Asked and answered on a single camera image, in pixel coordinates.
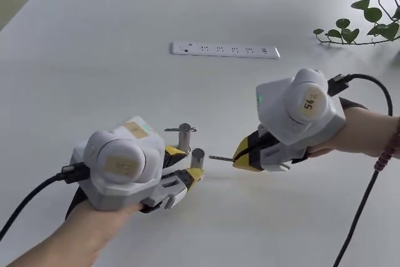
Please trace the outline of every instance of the green leaf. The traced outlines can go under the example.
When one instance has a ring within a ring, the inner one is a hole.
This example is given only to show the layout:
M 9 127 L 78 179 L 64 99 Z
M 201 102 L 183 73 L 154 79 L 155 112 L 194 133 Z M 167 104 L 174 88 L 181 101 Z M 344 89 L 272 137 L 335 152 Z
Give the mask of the green leaf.
M 368 6 L 369 6 L 369 0 L 360 0 L 351 5 L 353 9 L 360 9 L 362 11 L 367 9 Z
M 322 28 L 317 28 L 315 30 L 312 31 L 314 34 L 322 34 L 324 32 L 324 30 Z
M 337 31 L 336 29 L 331 29 L 330 31 L 327 32 L 326 34 L 328 37 L 335 37 L 335 38 L 342 38 L 342 35 L 340 34 L 339 31 Z
M 368 33 L 367 36 L 378 36 L 381 34 L 382 30 L 386 28 L 386 24 L 378 24 L 374 26 Z
M 396 37 L 398 31 L 399 31 L 399 24 L 392 23 L 386 26 L 386 28 L 382 29 L 381 36 L 388 40 L 393 40 L 394 37 Z
M 349 19 L 342 18 L 336 21 L 336 26 L 341 29 L 347 28 L 349 25 L 350 25 Z
M 396 12 L 394 13 L 392 18 L 393 19 L 400 19 L 400 9 L 399 8 L 396 9 Z
M 342 37 L 348 44 L 351 44 L 358 37 L 359 33 L 360 30 L 358 28 L 356 28 L 353 31 L 345 28 L 342 30 Z
M 364 18 L 369 22 L 376 23 L 382 18 L 382 11 L 378 8 L 369 8 L 364 11 Z

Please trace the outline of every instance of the power strip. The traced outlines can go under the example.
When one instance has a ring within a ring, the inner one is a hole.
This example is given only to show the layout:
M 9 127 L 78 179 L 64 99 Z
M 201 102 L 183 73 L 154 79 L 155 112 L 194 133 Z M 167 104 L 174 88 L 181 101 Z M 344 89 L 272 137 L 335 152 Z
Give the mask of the power strip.
M 275 47 L 243 46 L 211 43 L 184 43 L 173 42 L 173 54 L 189 56 L 235 56 L 239 58 L 279 59 L 280 55 Z

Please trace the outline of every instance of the label sticker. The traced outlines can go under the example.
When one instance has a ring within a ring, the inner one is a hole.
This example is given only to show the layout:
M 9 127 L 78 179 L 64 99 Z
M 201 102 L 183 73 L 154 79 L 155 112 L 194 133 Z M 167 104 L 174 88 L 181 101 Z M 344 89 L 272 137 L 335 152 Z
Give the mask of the label sticker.
M 315 118 L 319 113 L 321 90 L 316 86 L 311 86 L 306 91 L 306 96 L 300 106 L 300 113 L 307 118 Z
M 126 122 L 124 123 L 125 128 L 131 132 L 131 134 L 133 134 L 137 139 L 142 139 L 145 138 L 147 136 L 149 136 L 149 134 L 147 132 L 145 132 L 143 130 L 143 128 L 141 128 L 136 122 L 134 121 L 130 121 L 130 122 Z
M 136 174 L 138 168 L 137 162 L 131 161 L 126 158 L 118 158 L 116 156 L 110 156 L 106 160 L 104 167 L 105 171 L 114 173 L 116 175 L 133 177 Z

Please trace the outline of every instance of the metal rod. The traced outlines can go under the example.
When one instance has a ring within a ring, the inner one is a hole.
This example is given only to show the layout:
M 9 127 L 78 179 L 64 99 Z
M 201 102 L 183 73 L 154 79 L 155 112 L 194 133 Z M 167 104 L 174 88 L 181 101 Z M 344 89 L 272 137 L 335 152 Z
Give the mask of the metal rod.
M 203 168 L 203 162 L 205 157 L 204 150 L 196 148 L 192 151 L 192 161 L 190 163 L 191 168 Z
M 209 156 L 210 159 L 217 159 L 219 161 L 227 161 L 227 162 L 233 162 L 233 159 L 230 158 L 224 158 L 222 156 Z
M 188 123 L 179 125 L 177 148 L 185 153 L 190 151 L 190 132 L 192 127 Z

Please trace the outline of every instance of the black cable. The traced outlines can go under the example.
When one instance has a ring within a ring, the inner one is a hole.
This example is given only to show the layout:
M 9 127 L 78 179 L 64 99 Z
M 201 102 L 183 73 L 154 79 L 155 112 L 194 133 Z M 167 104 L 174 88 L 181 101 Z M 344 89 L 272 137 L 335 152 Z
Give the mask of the black cable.
M 25 208 L 25 206 L 30 202 L 33 197 L 35 197 L 40 191 L 42 191 L 45 187 L 49 186 L 50 184 L 55 183 L 56 181 L 63 180 L 62 178 L 60 179 L 60 176 L 54 175 L 51 178 L 48 178 L 45 180 L 43 183 L 41 183 L 39 186 L 34 188 L 26 197 L 24 200 L 21 201 L 19 206 L 15 209 L 11 217 L 7 220 L 6 224 L 3 226 L 3 228 L 0 231 L 0 241 L 3 240 L 4 236 L 10 229 L 11 225 L 13 225 L 15 219 L 17 219 L 18 215 L 20 212 Z
M 387 114 L 389 116 L 393 116 L 392 98 L 390 96 L 390 93 L 389 93 L 388 89 L 383 85 L 383 83 L 378 81 L 376 78 L 374 78 L 372 76 L 369 76 L 369 75 L 366 75 L 366 74 L 349 74 L 349 75 L 344 77 L 344 82 L 348 83 L 349 81 L 351 81 L 353 79 L 356 79 L 356 78 L 365 79 L 367 81 L 371 81 L 371 82 L 377 84 L 382 89 L 382 91 L 383 91 L 383 93 L 385 95 L 385 98 L 386 98 L 387 106 L 388 106 L 387 107 Z M 342 260 L 342 258 L 344 256 L 344 253 L 346 252 L 346 250 L 347 250 L 347 248 L 348 248 L 348 246 L 350 244 L 351 238 L 352 238 L 352 236 L 354 234 L 354 231 L 356 230 L 358 220 L 360 219 L 361 213 L 363 212 L 365 204 L 366 204 L 366 202 L 368 200 L 368 196 L 371 193 L 372 188 L 374 187 L 375 181 L 378 178 L 378 174 L 379 174 L 379 171 L 376 171 L 376 170 L 372 174 L 372 178 L 369 181 L 367 189 L 365 190 L 364 195 L 362 196 L 362 200 L 361 200 L 361 202 L 360 202 L 360 204 L 358 206 L 356 215 L 354 216 L 354 219 L 353 219 L 353 221 L 351 223 L 349 233 L 347 234 L 346 240 L 344 240 L 342 248 L 340 249 L 340 252 L 336 257 L 336 260 L 335 260 L 335 263 L 333 264 L 333 267 L 338 267 L 339 266 L 339 264 L 340 264 L 340 262 L 341 262 L 341 260 Z
M 366 74 L 358 74 L 358 73 L 354 73 L 354 74 L 349 74 L 347 76 L 344 77 L 345 79 L 347 79 L 347 81 L 352 81 L 353 79 L 365 79 L 366 81 L 370 81 L 376 85 L 378 85 L 383 94 L 385 95 L 386 98 L 386 102 L 387 102 L 387 114 L 389 116 L 393 116 L 393 102 L 392 102 L 392 97 L 390 96 L 390 93 L 388 91 L 388 89 L 383 85 L 383 83 L 381 83 L 380 81 L 378 81 L 376 78 L 374 78 L 373 76 L 370 75 L 366 75 Z
M 343 243 L 343 245 L 342 245 L 342 248 L 340 249 L 340 252 L 339 252 L 339 254 L 337 255 L 337 258 L 336 258 L 336 260 L 335 260 L 335 263 L 333 264 L 333 267 L 338 267 L 338 266 L 339 266 L 340 261 L 342 260 L 343 255 L 344 255 L 344 253 L 346 252 L 346 250 L 347 250 L 347 248 L 348 248 L 348 246 L 349 246 L 349 244 L 350 244 L 351 238 L 352 238 L 352 236 L 353 236 L 353 234 L 354 234 L 354 231 L 356 230 L 356 226 L 357 226 L 357 223 L 358 223 L 358 219 L 360 219 L 361 213 L 363 212 L 363 209 L 364 209 L 364 207 L 365 207 L 365 204 L 366 204 L 366 202 L 367 202 L 367 200 L 368 200 L 368 196 L 369 196 L 369 194 L 370 194 L 372 188 L 374 187 L 374 184 L 375 184 L 376 179 L 378 178 L 378 174 L 379 174 L 379 171 L 374 171 L 374 173 L 372 174 L 372 178 L 371 178 L 371 180 L 369 181 L 369 184 L 368 184 L 368 186 L 367 186 L 367 189 L 366 189 L 365 192 L 364 192 L 364 196 L 362 197 L 362 200 L 361 200 L 361 202 L 360 202 L 360 205 L 358 206 L 356 215 L 354 216 L 354 219 L 353 219 L 353 221 L 352 221 L 352 223 L 351 223 L 349 233 L 347 234 L 346 240 L 344 240 L 344 243 Z
M 11 225 L 15 222 L 20 212 L 25 208 L 25 206 L 38 195 L 45 187 L 56 181 L 65 181 L 67 184 L 76 183 L 77 181 L 82 181 L 90 177 L 90 169 L 83 163 L 73 164 L 69 166 L 62 167 L 60 173 L 48 178 L 39 186 L 34 188 L 25 198 L 21 201 L 19 206 L 15 209 L 13 214 L 7 220 L 6 224 L 2 227 L 0 231 L 0 242 L 3 240 L 4 236 L 10 229 Z

